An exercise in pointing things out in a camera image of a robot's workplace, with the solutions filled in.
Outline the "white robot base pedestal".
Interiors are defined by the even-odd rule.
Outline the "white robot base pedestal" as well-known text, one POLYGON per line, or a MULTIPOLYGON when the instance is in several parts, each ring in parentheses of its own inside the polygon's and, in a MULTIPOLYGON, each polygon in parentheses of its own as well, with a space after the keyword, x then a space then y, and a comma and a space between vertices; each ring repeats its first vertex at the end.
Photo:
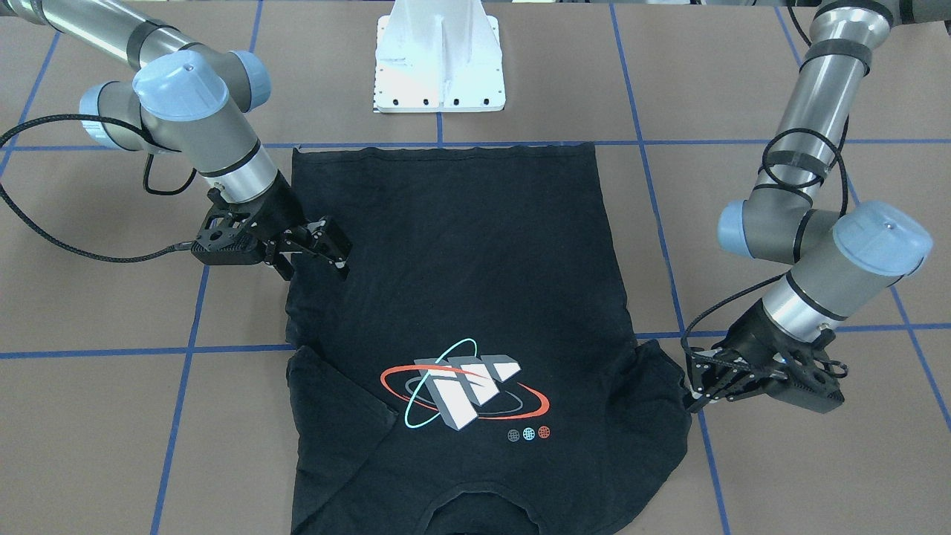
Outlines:
POLYGON ((499 21, 481 1, 395 1, 377 20, 377 113, 480 113, 507 102, 499 21))

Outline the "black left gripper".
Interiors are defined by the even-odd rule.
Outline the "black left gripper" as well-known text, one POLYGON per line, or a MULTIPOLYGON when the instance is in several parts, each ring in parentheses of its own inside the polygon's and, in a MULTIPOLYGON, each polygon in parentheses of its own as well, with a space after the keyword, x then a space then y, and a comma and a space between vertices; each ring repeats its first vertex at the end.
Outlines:
POLYGON ((784 372, 776 372, 782 351, 825 350, 835 338, 829 325, 819 324, 802 341, 781 329, 757 302, 733 325, 716 348, 685 349, 689 394, 685 409, 696 414, 709 404, 736 402, 765 393, 765 387, 784 372))

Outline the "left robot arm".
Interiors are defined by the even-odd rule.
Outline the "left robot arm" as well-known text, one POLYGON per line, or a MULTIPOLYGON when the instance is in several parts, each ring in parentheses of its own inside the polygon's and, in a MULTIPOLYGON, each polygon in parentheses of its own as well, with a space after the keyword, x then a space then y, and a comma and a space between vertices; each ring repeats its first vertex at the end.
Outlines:
POLYGON ((828 347, 837 328, 931 253, 931 235, 884 202, 849 206, 843 147, 860 83, 893 28, 949 20, 947 1, 822 1, 796 30, 806 44, 777 132, 747 198, 720 214, 728 253, 781 263, 758 298, 709 349, 681 337, 686 410, 765 394, 825 414, 842 406, 847 365, 828 347))

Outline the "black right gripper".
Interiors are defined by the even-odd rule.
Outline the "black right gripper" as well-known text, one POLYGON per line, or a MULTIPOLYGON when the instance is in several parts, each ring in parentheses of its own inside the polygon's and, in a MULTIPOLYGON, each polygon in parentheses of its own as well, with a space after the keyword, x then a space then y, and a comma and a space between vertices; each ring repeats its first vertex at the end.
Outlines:
POLYGON ((291 281, 298 268, 306 265, 333 268, 340 281, 348 278, 352 241, 331 217, 307 224, 302 206, 282 174, 264 193, 247 202, 229 203, 223 193, 223 187, 208 190, 212 207, 249 215, 245 229, 264 244, 264 263, 283 280, 291 281))

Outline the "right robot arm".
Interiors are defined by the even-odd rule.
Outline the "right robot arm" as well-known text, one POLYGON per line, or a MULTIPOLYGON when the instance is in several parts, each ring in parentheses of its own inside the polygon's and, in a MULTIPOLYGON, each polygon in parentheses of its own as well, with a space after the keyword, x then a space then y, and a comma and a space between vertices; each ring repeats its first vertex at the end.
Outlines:
POLYGON ((290 280, 288 257, 301 253, 347 277, 351 242, 333 219, 305 215, 248 122, 271 92, 252 52, 215 51, 119 1, 4 1, 2 15, 71 35, 134 71, 130 82, 89 89, 78 113, 26 121, 4 133, 3 143, 35 126, 81 122, 106 148, 183 155, 210 188, 211 207, 193 240, 123 263, 187 251, 205 265, 266 264, 290 280))

